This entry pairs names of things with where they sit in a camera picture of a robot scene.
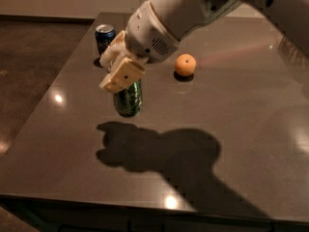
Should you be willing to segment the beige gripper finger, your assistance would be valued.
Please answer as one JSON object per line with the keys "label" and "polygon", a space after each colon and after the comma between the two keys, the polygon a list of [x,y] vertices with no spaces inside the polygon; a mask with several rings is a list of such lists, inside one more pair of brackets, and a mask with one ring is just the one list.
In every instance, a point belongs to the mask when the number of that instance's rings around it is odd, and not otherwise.
{"label": "beige gripper finger", "polygon": [[125,57],[103,79],[99,87],[112,94],[119,93],[138,81],[144,74],[145,69],[143,66]]}
{"label": "beige gripper finger", "polygon": [[122,30],[100,55],[99,63],[102,67],[109,68],[118,58],[126,55],[126,31]]}

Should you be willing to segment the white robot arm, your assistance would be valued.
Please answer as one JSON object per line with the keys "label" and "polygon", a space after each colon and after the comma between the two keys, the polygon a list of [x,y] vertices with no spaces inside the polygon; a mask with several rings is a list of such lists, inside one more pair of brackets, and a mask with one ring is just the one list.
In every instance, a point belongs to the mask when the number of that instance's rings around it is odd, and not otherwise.
{"label": "white robot arm", "polygon": [[309,0],[147,0],[100,56],[109,70],[99,87],[118,93],[178,50],[194,30],[241,4],[258,10],[305,55],[309,55]]}

